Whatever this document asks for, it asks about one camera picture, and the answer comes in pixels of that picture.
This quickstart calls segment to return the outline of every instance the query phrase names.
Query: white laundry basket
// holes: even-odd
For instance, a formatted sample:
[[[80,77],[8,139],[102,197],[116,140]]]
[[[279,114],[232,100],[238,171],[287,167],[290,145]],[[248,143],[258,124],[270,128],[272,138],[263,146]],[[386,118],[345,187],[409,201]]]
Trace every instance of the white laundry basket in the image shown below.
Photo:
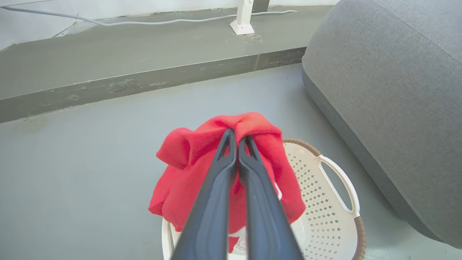
[[[291,225],[305,259],[362,260],[366,249],[365,229],[359,216],[358,196],[351,181],[337,164],[305,141],[283,141],[306,205],[303,215]],[[352,209],[345,206],[324,172],[322,162],[342,180]],[[165,260],[170,259],[180,234],[163,219],[162,250]],[[245,259],[245,255],[228,254],[228,260]]]

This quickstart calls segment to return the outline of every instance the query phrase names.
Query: white post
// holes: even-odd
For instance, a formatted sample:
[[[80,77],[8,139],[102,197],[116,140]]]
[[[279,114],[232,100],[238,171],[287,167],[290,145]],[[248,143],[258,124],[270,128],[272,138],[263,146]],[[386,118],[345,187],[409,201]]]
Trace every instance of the white post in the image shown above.
[[[237,35],[255,33],[250,25],[250,17],[254,0],[240,0],[240,5],[237,7],[237,17],[230,25]]]

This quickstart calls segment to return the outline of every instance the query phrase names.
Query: gray cushion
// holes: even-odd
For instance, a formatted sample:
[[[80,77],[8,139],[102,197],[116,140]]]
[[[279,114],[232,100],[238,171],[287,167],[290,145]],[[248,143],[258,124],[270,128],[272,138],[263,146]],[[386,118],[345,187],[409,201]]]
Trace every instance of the gray cushion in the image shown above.
[[[342,0],[302,63],[310,96],[396,211],[462,248],[462,1]]]

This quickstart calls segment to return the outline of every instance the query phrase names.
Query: red cloth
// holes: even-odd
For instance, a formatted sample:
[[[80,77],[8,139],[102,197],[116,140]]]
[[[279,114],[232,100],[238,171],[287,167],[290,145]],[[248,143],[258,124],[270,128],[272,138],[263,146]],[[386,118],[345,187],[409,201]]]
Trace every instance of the red cloth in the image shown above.
[[[305,210],[297,178],[286,157],[281,130],[255,112],[217,116],[196,131],[173,130],[157,152],[157,157],[168,166],[154,189],[149,211],[163,216],[178,232],[186,223],[221,137],[228,128],[234,129],[237,143],[245,135],[252,134],[271,182],[276,182],[282,192],[281,203],[289,222],[297,220]],[[230,234],[245,226],[245,212],[245,189],[237,174],[230,193]],[[237,238],[230,238],[230,252],[236,242]]]

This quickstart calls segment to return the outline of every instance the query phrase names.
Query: cable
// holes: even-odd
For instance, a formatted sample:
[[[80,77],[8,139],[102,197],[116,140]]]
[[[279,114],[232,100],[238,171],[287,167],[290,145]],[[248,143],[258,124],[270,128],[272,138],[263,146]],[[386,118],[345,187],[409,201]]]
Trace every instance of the cable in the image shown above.
[[[30,13],[52,15],[52,16],[61,16],[61,17],[74,18],[74,19],[79,19],[79,20],[87,21],[87,22],[94,23],[94,24],[97,24],[97,25],[102,25],[102,26],[114,26],[114,25],[166,25],[166,24],[172,24],[172,23],[176,23],[176,22],[195,22],[195,23],[197,23],[197,22],[213,21],[213,20],[219,20],[219,19],[224,19],[224,18],[236,17],[237,16],[235,14],[231,14],[231,15],[225,15],[225,16],[202,19],[202,20],[176,19],[176,20],[165,21],[165,22],[119,22],[119,23],[106,24],[106,23],[101,23],[101,22],[98,22],[98,21],[95,21],[95,20],[92,20],[92,19],[78,17],[78,16],[70,15],[70,14],[55,13],[55,12],[44,12],[44,11],[36,11],[36,10],[29,10],[29,9],[20,9],[20,8],[13,8],[13,7],[6,7],[6,6],[1,7],[1,8],[9,10],[9,11],[16,11],[16,12],[30,12]],[[288,12],[297,12],[297,11],[288,10],[288,11],[284,11],[284,12],[256,12],[256,13],[253,13],[252,15],[284,14],[284,13],[288,13]]]

